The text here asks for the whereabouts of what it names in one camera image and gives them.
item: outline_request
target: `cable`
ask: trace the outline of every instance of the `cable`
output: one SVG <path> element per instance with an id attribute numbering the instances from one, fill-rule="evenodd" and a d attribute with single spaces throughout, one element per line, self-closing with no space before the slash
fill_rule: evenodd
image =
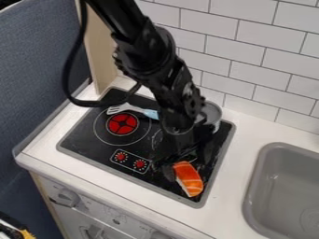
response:
<path id="1" fill-rule="evenodd" d="M 71 69 L 73 62 L 75 61 L 75 58 L 77 54 L 79 53 L 79 50 L 83 44 L 84 35 L 87 31 L 88 27 L 88 10 L 87 5 L 84 0 L 79 0 L 79 6 L 80 6 L 80 15 L 81 15 L 81 27 L 78 33 L 78 36 L 76 38 L 75 45 L 72 47 L 70 54 L 68 55 L 63 71 L 62 71 L 62 89 L 66 95 L 66 97 L 75 105 L 82 106 L 82 107 L 110 107 L 114 105 L 122 105 L 126 103 L 129 98 L 135 94 L 142 86 L 141 83 L 136 83 L 126 94 L 126 96 L 121 100 L 117 101 L 115 103 L 107 103 L 103 101 L 82 101 L 78 100 L 75 97 L 72 96 L 72 93 L 69 89 L 69 79 L 71 74 Z"/>

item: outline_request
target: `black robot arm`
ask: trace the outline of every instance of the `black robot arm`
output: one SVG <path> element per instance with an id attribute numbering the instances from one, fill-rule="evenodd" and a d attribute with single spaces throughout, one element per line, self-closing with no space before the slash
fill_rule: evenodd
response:
<path id="1" fill-rule="evenodd" d="M 153 155 L 153 161 L 159 164 L 173 162 L 209 140 L 215 128 L 207 122 L 207 115 L 202 110 L 205 99 L 195 87 L 185 62 L 175 54 L 170 33 L 155 26 L 133 0 L 80 0 L 82 39 L 87 20 L 85 3 L 104 21 L 118 44 L 113 54 L 116 66 L 137 82 L 130 94 L 144 85 L 153 92 L 159 104 L 163 140 L 158 153 Z M 103 102 L 86 104 L 72 96 L 69 98 L 82 106 L 110 105 Z"/>

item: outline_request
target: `red burner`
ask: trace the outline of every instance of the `red burner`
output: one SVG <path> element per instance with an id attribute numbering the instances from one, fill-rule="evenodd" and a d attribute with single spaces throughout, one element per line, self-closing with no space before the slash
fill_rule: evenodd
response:
<path id="1" fill-rule="evenodd" d="M 115 135 L 123 136 L 133 133 L 138 127 L 138 119 L 131 114 L 123 113 L 112 116 L 107 123 L 107 129 Z"/>
<path id="2" fill-rule="evenodd" d="M 143 168 L 146 163 L 144 161 L 137 161 L 135 165 L 137 168 Z"/>
<path id="3" fill-rule="evenodd" d="M 118 160 L 118 161 L 124 161 L 124 160 L 126 160 L 127 159 L 127 155 L 126 155 L 126 153 L 119 153 L 119 154 L 117 154 L 116 155 L 116 159 Z"/>

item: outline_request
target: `sink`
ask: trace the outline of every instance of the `sink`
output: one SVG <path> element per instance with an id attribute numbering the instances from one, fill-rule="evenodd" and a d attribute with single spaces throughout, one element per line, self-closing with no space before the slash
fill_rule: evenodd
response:
<path id="1" fill-rule="evenodd" d="M 243 215 L 270 239 L 318 239 L 319 154 L 283 143 L 262 148 Z"/>

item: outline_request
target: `white countertop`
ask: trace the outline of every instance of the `white countertop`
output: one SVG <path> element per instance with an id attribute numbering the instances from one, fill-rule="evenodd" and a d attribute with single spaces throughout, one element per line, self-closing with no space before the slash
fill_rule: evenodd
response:
<path id="1" fill-rule="evenodd" d="M 112 85 L 128 89 L 133 82 L 118 77 Z M 139 93 L 151 96 L 145 88 Z M 80 97 L 96 99 L 98 96 L 89 86 Z M 18 164 L 76 185 L 96 198 L 180 232 L 186 238 L 265 238 L 248 226 L 242 214 L 243 197 L 258 152 L 273 142 L 319 152 L 318 135 L 223 109 L 223 119 L 233 122 L 237 130 L 205 206 L 194 209 L 59 152 L 57 143 L 87 110 L 69 105 L 17 157 Z"/>

